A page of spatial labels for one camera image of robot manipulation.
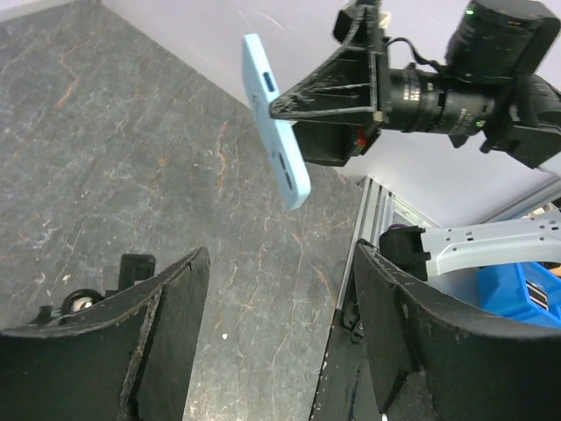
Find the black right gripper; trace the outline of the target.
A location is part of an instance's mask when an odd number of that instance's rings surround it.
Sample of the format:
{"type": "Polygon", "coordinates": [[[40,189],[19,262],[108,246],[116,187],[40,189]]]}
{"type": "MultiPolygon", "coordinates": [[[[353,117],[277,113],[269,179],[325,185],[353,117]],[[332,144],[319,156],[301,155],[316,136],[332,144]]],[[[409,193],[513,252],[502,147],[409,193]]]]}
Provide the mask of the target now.
{"type": "Polygon", "coordinates": [[[306,162],[344,167],[380,136],[379,128],[330,123],[384,122],[397,132],[473,136],[490,120],[496,86],[411,66],[388,70],[379,4],[341,10],[336,27],[346,30],[339,48],[270,105],[273,118],[300,121],[292,128],[306,162]]]}

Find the phone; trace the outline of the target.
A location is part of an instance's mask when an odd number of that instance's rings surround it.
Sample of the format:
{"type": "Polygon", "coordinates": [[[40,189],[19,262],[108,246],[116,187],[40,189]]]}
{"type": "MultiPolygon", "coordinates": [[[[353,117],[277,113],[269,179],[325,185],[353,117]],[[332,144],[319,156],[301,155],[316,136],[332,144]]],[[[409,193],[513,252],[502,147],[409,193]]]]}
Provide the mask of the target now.
{"type": "Polygon", "coordinates": [[[287,207],[295,210],[311,191],[309,173],[292,125],[272,117],[271,105],[280,91],[256,33],[242,40],[242,79],[274,178],[287,207]]]}

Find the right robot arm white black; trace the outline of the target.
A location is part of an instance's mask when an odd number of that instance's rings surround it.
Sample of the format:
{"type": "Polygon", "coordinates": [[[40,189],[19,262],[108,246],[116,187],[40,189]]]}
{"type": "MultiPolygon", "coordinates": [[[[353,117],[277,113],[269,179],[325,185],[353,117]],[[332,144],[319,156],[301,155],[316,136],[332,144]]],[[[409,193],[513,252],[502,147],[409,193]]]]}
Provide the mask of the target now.
{"type": "Polygon", "coordinates": [[[385,130],[436,133],[455,147],[479,133],[528,168],[560,153],[560,93],[536,69],[560,32],[537,1],[471,1],[444,63],[391,68],[380,3],[357,1],[334,26],[337,51],[269,107],[293,122],[305,161],[342,167],[385,130]]]}

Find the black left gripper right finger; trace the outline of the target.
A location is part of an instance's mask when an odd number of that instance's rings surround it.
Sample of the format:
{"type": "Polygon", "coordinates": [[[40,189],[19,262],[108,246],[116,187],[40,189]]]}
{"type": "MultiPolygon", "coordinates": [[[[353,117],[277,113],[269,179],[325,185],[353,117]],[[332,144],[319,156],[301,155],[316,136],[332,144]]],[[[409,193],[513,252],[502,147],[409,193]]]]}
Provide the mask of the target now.
{"type": "Polygon", "coordinates": [[[381,414],[557,420],[560,333],[496,316],[403,272],[369,245],[353,275],[381,414]]]}

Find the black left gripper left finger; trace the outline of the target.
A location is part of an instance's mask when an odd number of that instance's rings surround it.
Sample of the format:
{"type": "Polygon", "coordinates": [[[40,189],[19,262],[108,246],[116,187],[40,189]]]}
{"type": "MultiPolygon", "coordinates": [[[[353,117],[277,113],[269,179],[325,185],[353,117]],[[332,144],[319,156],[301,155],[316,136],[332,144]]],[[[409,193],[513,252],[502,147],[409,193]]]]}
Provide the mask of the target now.
{"type": "Polygon", "coordinates": [[[119,288],[69,295],[1,332],[4,420],[180,420],[209,287],[200,247],[159,273],[122,258],[119,288]]]}

